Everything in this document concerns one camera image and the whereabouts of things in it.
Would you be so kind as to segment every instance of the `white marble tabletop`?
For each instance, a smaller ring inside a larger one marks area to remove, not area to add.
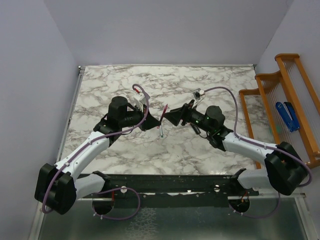
[[[248,135],[238,91],[257,88],[251,66],[88,66],[67,133],[63,158],[88,137],[108,112],[112,97],[124,96],[133,102],[136,93],[132,84],[135,83],[150,95],[150,112],[156,118],[160,117],[166,104],[169,111],[189,102],[193,98],[192,91],[197,88],[228,87],[236,95],[240,107],[237,131]],[[225,125],[233,129],[236,112],[230,94],[225,90],[208,92],[197,109],[204,113],[210,105],[220,106],[226,118]],[[251,120],[253,126],[267,123],[265,119],[261,120],[262,106],[254,97],[248,103],[248,110],[255,113],[255,119]],[[146,132],[137,128],[129,135],[121,136],[97,156],[84,173],[98,170],[106,174],[214,175],[255,168],[251,159],[213,148],[189,125],[173,126],[166,119],[162,125],[163,138],[157,128]]]

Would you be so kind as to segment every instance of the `blue object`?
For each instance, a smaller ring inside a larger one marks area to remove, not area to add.
[[[292,118],[293,124],[295,126],[295,129],[296,130],[300,129],[300,124],[299,124],[295,109],[292,106],[291,102],[285,101],[284,105],[286,106],[286,108],[288,109],[288,111],[289,111],[289,113],[291,115],[291,118]]]
[[[278,113],[280,114],[282,120],[284,121],[285,125],[288,127],[290,130],[290,133],[298,130],[296,127],[294,121],[291,119],[289,116],[285,106],[281,102],[276,102],[275,103],[275,108],[277,109]]]

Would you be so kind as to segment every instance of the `gray wall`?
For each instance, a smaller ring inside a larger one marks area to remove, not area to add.
[[[57,156],[78,67],[42,0],[0,2],[0,239],[28,238],[40,167]]]
[[[292,0],[44,0],[80,65],[257,64]]]
[[[263,53],[258,73],[278,71],[275,56],[279,53],[298,53],[302,64],[320,96],[320,1],[295,0]],[[307,202],[320,236],[320,167],[313,170],[314,181],[305,187]]]

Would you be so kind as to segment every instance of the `marble table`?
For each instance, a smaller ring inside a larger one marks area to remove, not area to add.
[[[133,102],[136,93],[132,84],[135,83],[143,86],[151,96],[150,112],[156,118],[160,117],[166,104],[170,110],[189,102],[193,98],[192,91],[197,88],[228,87],[236,95],[240,107],[237,132],[248,135],[238,91],[257,88],[252,66],[88,66],[66,136],[63,158],[88,137],[108,112],[112,97],[124,96]],[[210,105],[220,106],[226,118],[225,125],[233,129],[236,112],[230,94],[215,90],[205,96],[198,111],[204,113]],[[254,113],[253,128],[268,128],[263,107],[257,99],[249,100],[248,111]],[[84,173],[98,170],[106,174],[221,175],[234,174],[240,168],[255,168],[251,159],[214,149],[189,125],[173,126],[166,119],[162,124],[163,138],[157,128],[146,132],[137,128],[97,156]],[[266,134],[258,132],[258,135],[264,140]]]

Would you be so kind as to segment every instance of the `wooden dish rack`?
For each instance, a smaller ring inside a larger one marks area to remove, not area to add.
[[[293,145],[302,160],[308,159],[309,168],[320,166],[320,101],[308,78],[298,54],[282,53],[275,56],[279,71],[255,76],[258,88],[243,89],[239,96],[250,138],[254,133],[250,123],[245,96],[260,95],[269,121],[274,142]],[[276,102],[290,102],[300,129],[290,132],[278,111]]]

